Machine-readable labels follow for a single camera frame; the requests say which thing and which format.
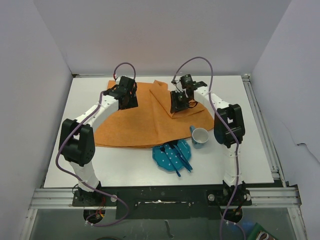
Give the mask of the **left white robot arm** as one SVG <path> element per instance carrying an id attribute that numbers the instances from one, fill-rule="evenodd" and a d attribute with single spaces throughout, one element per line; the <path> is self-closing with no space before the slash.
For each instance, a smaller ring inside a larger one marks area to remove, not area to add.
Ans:
<path id="1" fill-rule="evenodd" d="M 98 189 L 100 181 L 95 175 L 92 159 L 96 145 L 95 130 L 113 113 L 136 108 L 137 83 L 134 79 L 121 76 L 115 85 L 99 94 L 99 100 L 76 119 L 65 119 L 61 125 L 56 166 L 77 178 L 84 200 L 95 206 L 102 199 Z"/>

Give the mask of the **blue polka dot plate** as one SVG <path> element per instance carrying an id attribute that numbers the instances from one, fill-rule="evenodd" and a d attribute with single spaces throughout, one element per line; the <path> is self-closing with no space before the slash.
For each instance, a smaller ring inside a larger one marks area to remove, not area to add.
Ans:
<path id="1" fill-rule="evenodd" d="M 165 151 L 167 152 L 167 155 L 171 158 L 174 166 L 177 168 L 178 171 L 182 169 L 186 169 L 180 159 L 176 156 L 175 152 L 171 149 L 169 143 L 172 143 L 173 141 L 166 142 L 162 145 L 154 146 L 152 148 L 152 159 L 155 161 L 157 166 L 163 170 L 166 170 L 168 172 L 175 172 L 173 167 L 170 165 L 169 161 L 166 157 L 162 157 L 162 153 L 159 149 L 159 146 L 164 146 Z M 191 147 L 187 143 L 185 139 L 179 139 L 175 140 L 177 141 L 177 146 L 179 150 L 182 152 L 184 158 L 188 161 L 190 164 L 190 160 L 192 157 Z"/>

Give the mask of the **orange cloth placemat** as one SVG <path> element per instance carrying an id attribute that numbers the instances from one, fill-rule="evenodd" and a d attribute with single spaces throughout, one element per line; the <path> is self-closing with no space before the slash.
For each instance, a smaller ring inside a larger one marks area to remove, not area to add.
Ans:
<path id="1" fill-rule="evenodd" d="M 155 80 L 137 84 L 138 106 L 111 114 L 95 131 L 98 147 L 149 148 L 191 136 L 190 126 L 209 131 L 214 119 L 198 104 L 187 110 L 171 113 L 168 84 Z"/>

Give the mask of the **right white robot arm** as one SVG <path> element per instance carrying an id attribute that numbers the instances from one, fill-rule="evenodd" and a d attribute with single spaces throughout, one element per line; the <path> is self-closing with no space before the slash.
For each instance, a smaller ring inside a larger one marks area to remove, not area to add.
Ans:
<path id="1" fill-rule="evenodd" d="M 171 82 L 181 85 L 181 88 L 170 92 L 172 114 L 190 109 L 192 102 L 203 105 L 211 114 L 214 120 L 214 137 L 219 144 L 226 147 L 226 153 L 229 154 L 229 159 L 223 161 L 223 181 L 229 188 L 222 192 L 222 197 L 227 204 L 235 204 L 241 198 L 241 193 L 232 186 L 242 182 L 238 152 L 246 132 L 240 105 L 222 100 L 206 83 L 194 81 L 190 74 L 180 77 L 179 81 Z"/>

